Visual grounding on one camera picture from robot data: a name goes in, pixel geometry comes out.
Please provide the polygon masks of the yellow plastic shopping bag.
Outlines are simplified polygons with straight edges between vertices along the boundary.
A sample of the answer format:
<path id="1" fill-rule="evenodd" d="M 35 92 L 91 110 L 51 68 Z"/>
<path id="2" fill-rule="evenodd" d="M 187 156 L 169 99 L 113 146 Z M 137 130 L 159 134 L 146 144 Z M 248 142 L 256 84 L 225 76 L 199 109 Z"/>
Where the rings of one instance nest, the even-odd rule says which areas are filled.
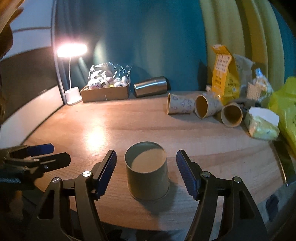
<path id="1" fill-rule="evenodd" d="M 280 120 L 278 127 L 281 134 L 285 137 L 287 143 L 292 149 L 295 156 L 295 91 L 296 80 L 294 76 L 289 77 L 285 84 L 272 93 L 268 108 L 276 113 Z"/>

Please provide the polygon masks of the white woven basket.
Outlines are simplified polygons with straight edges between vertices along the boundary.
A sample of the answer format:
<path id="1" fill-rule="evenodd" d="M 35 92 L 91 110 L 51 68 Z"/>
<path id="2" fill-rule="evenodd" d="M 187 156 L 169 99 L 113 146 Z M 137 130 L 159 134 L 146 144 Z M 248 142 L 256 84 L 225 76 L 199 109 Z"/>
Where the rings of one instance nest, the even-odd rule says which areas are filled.
<path id="1" fill-rule="evenodd" d="M 273 88 L 260 68 L 255 69 L 255 78 L 248 83 L 246 97 L 262 102 L 273 93 Z"/>

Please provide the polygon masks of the yellow paper snack bag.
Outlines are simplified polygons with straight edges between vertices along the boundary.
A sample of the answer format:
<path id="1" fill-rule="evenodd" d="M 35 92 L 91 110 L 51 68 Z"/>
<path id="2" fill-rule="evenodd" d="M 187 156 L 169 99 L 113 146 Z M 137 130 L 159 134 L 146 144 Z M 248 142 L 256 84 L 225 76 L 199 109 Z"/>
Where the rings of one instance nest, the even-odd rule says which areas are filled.
<path id="1" fill-rule="evenodd" d="M 223 105 L 240 96 L 240 78 L 234 56 L 224 45 L 213 45 L 216 54 L 212 75 L 212 92 Z"/>

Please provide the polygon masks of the brown cardboard box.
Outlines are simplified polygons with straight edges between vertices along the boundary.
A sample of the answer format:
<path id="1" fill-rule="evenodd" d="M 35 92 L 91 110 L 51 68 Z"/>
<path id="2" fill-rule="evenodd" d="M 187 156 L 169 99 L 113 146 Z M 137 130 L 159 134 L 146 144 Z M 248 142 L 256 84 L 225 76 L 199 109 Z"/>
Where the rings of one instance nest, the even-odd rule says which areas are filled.
<path id="1" fill-rule="evenodd" d="M 83 102 L 97 102 L 109 100 L 128 99 L 130 95 L 130 85 L 125 87 L 108 87 L 89 89 L 87 86 L 81 89 L 80 94 Z"/>

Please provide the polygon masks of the clear bag of toys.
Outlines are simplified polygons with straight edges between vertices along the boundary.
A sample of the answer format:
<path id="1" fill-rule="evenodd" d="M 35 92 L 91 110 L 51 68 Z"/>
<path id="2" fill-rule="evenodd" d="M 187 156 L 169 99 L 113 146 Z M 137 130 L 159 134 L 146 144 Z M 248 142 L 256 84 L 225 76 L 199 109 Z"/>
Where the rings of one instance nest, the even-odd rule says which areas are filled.
<path id="1" fill-rule="evenodd" d="M 127 87 L 130 84 L 132 66 L 114 63 L 92 65 L 87 78 L 87 90 Z"/>

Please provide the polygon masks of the yellow curtain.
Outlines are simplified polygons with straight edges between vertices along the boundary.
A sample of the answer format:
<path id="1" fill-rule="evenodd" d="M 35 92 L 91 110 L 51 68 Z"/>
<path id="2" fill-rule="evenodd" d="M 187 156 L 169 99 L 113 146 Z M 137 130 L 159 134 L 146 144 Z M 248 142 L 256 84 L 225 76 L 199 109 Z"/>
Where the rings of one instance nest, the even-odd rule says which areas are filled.
<path id="1" fill-rule="evenodd" d="M 268 1 L 200 1 L 207 46 L 207 83 L 212 82 L 215 44 L 225 45 L 261 68 L 274 90 L 285 82 L 280 27 Z"/>

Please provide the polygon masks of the tissue pack white top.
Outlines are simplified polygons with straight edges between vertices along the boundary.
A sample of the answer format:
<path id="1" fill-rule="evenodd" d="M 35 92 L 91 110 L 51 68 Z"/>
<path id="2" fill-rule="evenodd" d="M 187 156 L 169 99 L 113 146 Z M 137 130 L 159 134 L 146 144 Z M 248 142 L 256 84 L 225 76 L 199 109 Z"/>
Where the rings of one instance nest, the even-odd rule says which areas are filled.
<path id="1" fill-rule="evenodd" d="M 280 117 L 267 108 L 251 107 L 247 112 L 244 123 L 251 137 L 273 141 L 278 138 Z"/>

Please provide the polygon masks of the plain brown paper cup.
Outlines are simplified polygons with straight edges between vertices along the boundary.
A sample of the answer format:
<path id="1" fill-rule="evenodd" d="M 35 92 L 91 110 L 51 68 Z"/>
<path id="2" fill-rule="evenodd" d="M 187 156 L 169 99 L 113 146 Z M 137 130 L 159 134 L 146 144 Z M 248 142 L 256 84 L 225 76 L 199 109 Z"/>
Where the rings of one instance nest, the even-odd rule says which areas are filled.
<path id="1" fill-rule="evenodd" d="M 131 195 L 143 201 L 163 198 L 169 188 L 166 151 L 157 143 L 140 142 L 125 153 L 128 189 Z"/>

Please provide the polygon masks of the black flat phone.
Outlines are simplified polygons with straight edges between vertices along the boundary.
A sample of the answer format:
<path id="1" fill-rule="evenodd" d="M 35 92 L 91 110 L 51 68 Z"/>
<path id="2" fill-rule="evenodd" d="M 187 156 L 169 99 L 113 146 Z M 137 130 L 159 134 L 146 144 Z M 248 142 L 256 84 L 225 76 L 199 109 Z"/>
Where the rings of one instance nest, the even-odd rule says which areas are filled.
<path id="1" fill-rule="evenodd" d="M 283 173 L 285 184 L 289 186 L 295 183 L 295 169 L 292 163 L 292 159 L 283 142 L 273 141 L 273 146 L 275 148 L 276 155 L 280 162 L 280 167 Z"/>

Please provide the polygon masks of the brown paper cup rightmost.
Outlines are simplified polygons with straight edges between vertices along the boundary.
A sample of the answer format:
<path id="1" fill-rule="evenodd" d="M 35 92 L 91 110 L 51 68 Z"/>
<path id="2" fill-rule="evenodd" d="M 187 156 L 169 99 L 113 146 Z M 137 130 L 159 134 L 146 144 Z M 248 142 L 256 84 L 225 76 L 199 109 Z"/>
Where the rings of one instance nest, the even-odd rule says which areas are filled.
<path id="1" fill-rule="evenodd" d="M 240 106 L 233 102 L 225 105 L 221 111 L 222 123 L 230 128 L 235 128 L 241 124 L 243 113 Z"/>

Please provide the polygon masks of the grey paper bag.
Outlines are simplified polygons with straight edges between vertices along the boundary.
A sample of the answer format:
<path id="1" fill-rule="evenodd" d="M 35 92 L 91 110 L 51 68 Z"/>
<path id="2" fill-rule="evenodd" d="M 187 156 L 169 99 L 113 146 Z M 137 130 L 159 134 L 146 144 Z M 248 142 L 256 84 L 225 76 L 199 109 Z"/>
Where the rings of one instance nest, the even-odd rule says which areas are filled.
<path id="1" fill-rule="evenodd" d="M 252 81 L 252 66 L 255 64 L 248 58 L 233 54 L 240 79 L 240 97 L 246 97 L 248 83 Z"/>

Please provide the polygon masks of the patterned paper cup lying sideways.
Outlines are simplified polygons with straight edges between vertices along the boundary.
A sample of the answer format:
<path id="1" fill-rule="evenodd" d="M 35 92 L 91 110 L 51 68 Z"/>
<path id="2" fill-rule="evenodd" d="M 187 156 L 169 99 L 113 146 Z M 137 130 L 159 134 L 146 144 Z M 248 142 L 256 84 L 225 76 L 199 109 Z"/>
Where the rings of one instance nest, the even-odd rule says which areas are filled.
<path id="1" fill-rule="evenodd" d="M 191 114 L 194 110 L 195 101 L 182 95 L 168 94 L 166 113 L 167 114 Z"/>

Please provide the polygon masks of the teal curtain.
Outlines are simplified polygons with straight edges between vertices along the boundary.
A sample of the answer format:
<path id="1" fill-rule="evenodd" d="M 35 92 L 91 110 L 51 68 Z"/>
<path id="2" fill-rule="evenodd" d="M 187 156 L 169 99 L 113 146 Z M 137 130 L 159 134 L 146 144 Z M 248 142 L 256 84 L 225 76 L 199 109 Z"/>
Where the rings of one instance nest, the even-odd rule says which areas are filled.
<path id="1" fill-rule="evenodd" d="M 72 85 L 82 88 L 100 63 L 132 66 L 131 81 L 164 76 L 173 91 L 204 90 L 205 29 L 199 1 L 57 1 L 55 43 L 79 42 L 87 53 L 72 60 Z M 68 61 L 59 61 L 63 85 Z"/>

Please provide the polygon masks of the stainless steel tumbler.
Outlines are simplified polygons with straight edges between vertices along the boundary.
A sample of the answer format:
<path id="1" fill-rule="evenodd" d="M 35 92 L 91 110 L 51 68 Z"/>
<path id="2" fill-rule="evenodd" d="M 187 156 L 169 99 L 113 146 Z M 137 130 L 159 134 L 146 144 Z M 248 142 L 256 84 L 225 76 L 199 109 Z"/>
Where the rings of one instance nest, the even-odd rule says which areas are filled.
<path id="1" fill-rule="evenodd" d="M 133 85 L 137 98 L 164 94 L 168 91 L 168 87 L 168 80 L 164 76 L 150 78 Z"/>

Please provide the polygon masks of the white desk lamp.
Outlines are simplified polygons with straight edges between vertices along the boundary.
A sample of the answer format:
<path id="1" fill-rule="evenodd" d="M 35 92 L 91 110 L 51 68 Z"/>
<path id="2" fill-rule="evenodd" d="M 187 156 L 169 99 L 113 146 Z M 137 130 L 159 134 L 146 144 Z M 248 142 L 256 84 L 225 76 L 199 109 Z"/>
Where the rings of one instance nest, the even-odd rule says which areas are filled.
<path id="1" fill-rule="evenodd" d="M 82 101 L 79 88 L 72 86 L 72 76 L 71 76 L 72 59 L 79 58 L 86 53 L 87 53 L 86 44 L 79 43 L 79 42 L 66 42 L 64 44 L 61 44 L 57 48 L 58 58 L 64 58 L 69 60 L 69 64 L 68 64 L 69 89 L 65 91 L 66 104 L 69 106 L 75 105 Z"/>

